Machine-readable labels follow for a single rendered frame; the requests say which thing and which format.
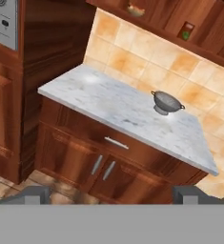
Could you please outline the wooden drawer front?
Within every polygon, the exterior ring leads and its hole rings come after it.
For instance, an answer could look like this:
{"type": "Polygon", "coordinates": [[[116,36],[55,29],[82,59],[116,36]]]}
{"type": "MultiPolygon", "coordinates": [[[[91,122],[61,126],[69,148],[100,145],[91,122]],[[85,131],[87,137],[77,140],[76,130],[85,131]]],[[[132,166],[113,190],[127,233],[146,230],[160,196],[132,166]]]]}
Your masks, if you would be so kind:
{"type": "Polygon", "coordinates": [[[194,185],[208,174],[155,146],[149,146],[46,97],[42,100],[40,121],[61,132],[97,144],[121,159],[131,160],[134,166],[175,185],[194,185]],[[106,141],[105,136],[129,146],[129,149],[120,148],[106,141]]]}

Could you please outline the tall wooden cabinet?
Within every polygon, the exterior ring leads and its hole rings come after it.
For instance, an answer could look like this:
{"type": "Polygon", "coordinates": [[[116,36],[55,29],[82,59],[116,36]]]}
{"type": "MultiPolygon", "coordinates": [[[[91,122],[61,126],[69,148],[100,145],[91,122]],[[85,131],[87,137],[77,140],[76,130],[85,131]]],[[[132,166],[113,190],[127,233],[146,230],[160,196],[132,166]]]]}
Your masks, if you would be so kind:
{"type": "Polygon", "coordinates": [[[18,0],[18,49],[0,44],[0,176],[33,170],[37,89],[83,63],[96,8],[86,0],[18,0]]]}

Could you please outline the silver oven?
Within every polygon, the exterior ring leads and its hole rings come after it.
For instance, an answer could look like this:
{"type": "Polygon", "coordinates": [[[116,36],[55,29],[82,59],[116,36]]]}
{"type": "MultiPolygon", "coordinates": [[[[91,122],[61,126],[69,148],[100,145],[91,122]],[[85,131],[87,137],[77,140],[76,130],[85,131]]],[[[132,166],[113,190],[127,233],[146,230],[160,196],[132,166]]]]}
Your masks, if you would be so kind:
{"type": "Polygon", "coordinates": [[[0,0],[0,44],[18,49],[18,0],[0,0]]]}

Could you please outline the grey metal colander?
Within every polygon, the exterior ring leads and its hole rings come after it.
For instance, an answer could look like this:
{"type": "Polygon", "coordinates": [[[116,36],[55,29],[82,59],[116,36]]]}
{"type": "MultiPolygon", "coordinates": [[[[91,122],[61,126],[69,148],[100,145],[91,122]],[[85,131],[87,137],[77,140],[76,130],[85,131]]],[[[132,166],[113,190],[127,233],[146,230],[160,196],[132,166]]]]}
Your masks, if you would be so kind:
{"type": "Polygon", "coordinates": [[[154,101],[154,110],[161,115],[168,115],[172,112],[184,110],[185,106],[182,105],[175,97],[164,91],[151,91],[154,101]]]}

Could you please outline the cream and orange bowl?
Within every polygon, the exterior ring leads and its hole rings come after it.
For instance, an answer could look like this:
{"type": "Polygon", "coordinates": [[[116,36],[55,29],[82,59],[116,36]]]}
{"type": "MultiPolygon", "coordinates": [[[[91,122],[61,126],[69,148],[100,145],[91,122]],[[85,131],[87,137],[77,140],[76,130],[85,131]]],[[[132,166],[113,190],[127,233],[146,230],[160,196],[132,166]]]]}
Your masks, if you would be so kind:
{"type": "Polygon", "coordinates": [[[140,17],[145,13],[143,9],[140,9],[139,7],[133,5],[132,3],[128,4],[127,10],[132,16],[136,16],[136,17],[140,17]]]}

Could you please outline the brown box with green mark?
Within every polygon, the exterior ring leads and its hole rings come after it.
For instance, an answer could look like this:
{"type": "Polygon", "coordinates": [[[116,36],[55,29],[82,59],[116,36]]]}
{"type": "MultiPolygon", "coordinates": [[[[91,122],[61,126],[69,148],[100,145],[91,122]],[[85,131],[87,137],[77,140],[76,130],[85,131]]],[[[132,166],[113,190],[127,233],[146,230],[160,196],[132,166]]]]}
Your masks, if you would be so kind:
{"type": "Polygon", "coordinates": [[[184,41],[187,41],[190,38],[193,29],[194,29],[193,24],[189,22],[185,22],[182,28],[180,29],[177,37],[184,41]]]}

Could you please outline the wooden cupboard door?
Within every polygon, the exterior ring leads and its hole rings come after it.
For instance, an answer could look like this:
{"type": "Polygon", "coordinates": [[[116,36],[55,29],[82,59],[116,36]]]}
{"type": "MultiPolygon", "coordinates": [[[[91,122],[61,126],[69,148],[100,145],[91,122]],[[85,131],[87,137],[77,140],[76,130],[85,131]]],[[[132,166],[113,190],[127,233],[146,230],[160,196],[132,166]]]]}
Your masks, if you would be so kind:
{"type": "Polygon", "coordinates": [[[97,176],[90,194],[112,204],[172,204],[173,187],[163,178],[130,164],[128,160],[109,156],[97,176]],[[109,177],[106,169],[115,161],[109,177]]]}
{"type": "Polygon", "coordinates": [[[47,124],[39,124],[34,167],[53,178],[73,185],[82,192],[88,192],[108,155],[94,146],[47,124]],[[102,154],[103,159],[94,175],[94,163],[102,154]]]}

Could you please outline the wooden wall shelf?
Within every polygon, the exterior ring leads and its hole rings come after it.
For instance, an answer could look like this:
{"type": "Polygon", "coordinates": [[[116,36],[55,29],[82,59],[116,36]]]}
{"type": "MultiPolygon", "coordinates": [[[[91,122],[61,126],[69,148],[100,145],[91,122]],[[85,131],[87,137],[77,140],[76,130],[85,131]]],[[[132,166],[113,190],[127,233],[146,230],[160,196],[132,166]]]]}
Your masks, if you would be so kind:
{"type": "Polygon", "coordinates": [[[224,0],[86,0],[224,67],[224,0]]]}

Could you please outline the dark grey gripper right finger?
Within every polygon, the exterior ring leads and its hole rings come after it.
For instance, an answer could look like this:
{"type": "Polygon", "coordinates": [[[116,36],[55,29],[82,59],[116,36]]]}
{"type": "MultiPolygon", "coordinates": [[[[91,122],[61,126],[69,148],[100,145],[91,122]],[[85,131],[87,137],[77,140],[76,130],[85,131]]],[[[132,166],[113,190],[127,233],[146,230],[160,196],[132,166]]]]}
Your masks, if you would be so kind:
{"type": "Polygon", "coordinates": [[[223,201],[207,195],[196,186],[174,186],[173,204],[223,204],[223,201]]]}

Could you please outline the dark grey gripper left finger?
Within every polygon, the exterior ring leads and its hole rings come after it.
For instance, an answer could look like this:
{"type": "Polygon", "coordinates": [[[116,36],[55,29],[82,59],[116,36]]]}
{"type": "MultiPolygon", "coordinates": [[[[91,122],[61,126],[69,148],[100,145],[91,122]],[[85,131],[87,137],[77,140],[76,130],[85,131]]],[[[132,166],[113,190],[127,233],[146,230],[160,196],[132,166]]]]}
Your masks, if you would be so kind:
{"type": "Polygon", "coordinates": [[[0,199],[0,204],[50,204],[51,188],[28,186],[16,195],[0,199]]]}

